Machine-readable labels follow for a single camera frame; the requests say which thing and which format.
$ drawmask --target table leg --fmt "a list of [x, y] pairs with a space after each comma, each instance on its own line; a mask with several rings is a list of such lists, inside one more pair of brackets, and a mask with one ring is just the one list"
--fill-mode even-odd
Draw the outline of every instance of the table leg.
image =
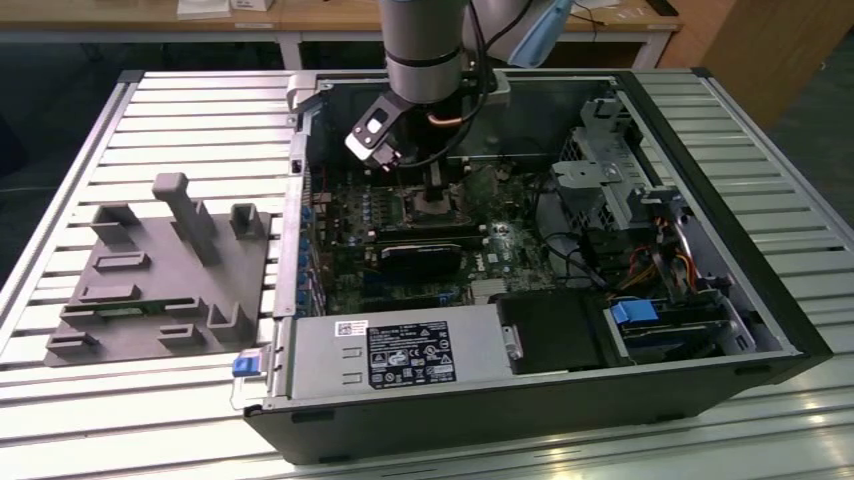
[[635, 63], [631, 68], [651, 69], [658, 65], [658, 60], [665, 53], [665, 47], [667, 47], [667, 41], [670, 40], [671, 32], [650, 32], [647, 40], [638, 51], [635, 57]]
[[282, 33], [276, 36], [279, 42], [279, 50], [282, 51], [282, 61], [286, 70], [303, 69], [303, 57], [299, 53], [300, 34]]

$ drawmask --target wooden cabinet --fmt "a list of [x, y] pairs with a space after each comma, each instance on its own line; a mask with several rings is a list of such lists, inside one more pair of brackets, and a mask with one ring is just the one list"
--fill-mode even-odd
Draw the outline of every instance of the wooden cabinet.
[[770, 128], [854, 24], [853, 0], [670, 0], [685, 22], [659, 68], [703, 66]]

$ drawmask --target slotted metal platform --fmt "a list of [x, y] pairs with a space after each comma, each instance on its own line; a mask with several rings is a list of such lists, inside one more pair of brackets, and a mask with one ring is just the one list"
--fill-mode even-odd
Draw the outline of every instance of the slotted metal platform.
[[[211, 213], [251, 201], [276, 215], [259, 340], [270, 338], [290, 181], [288, 76], [147, 73], [116, 87], [0, 294], [0, 477], [658, 480], [854, 474], [854, 235], [717, 82], [687, 71], [642, 73], [639, 79], [837, 354], [792, 381], [754, 389], [683, 421], [295, 468], [232, 408], [234, 355], [43, 367], [47, 336], [96, 241], [87, 227], [96, 206], [130, 202], [140, 217], [166, 215], [150, 189], [160, 172], [187, 174], [190, 195], [207, 200]], [[647, 155], [667, 181], [651, 149]], [[260, 394], [263, 384], [250, 387]]]

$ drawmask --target wooden table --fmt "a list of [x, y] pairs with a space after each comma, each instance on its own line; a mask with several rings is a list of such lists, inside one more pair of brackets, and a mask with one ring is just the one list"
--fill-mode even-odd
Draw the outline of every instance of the wooden table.
[[[378, 0], [276, 0], [267, 12], [178, 20], [178, 0], [2, 0], [0, 42], [170, 43], [276, 42], [286, 68], [299, 70], [302, 42], [381, 41]], [[642, 45], [634, 67], [654, 68], [682, 22], [662, 17], [645, 0], [593, 10], [606, 25], [571, 18], [561, 42]]]
[[[378, 0], [279, 0], [284, 3], [280, 28], [286, 32], [282, 46], [288, 69], [302, 68], [302, 42], [379, 42], [381, 18]], [[627, 42], [642, 44], [634, 68], [655, 68], [667, 40], [682, 27], [678, 17], [662, 17], [646, 0], [622, 0], [617, 7], [591, 11], [605, 23], [594, 28], [590, 21], [570, 17], [561, 42]], [[579, 16], [587, 17], [587, 11]]]
[[178, 0], [0, 0], [0, 42], [278, 43], [283, 6], [179, 20]]

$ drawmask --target blue object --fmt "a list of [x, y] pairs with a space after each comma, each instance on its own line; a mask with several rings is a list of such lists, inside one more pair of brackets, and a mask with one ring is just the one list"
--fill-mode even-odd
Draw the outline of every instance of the blue object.
[[240, 352], [240, 356], [235, 358], [231, 364], [231, 375], [238, 377], [254, 377], [262, 374], [262, 353], [259, 350], [254, 352]]
[[534, 22], [517, 49], [510, 54], [507, 63], [522, 68], [537, 68], [546, 61], [551, 49], [563, 33], [566, 19], [573, 10], [573, 0], [555, 0], [546, 7], [543, 14]]
[[658, 320], [658, 312], [650, 300], [625, 300], [611, 307], [611, 315], [617, 324], [626, 322], [653, 322]]

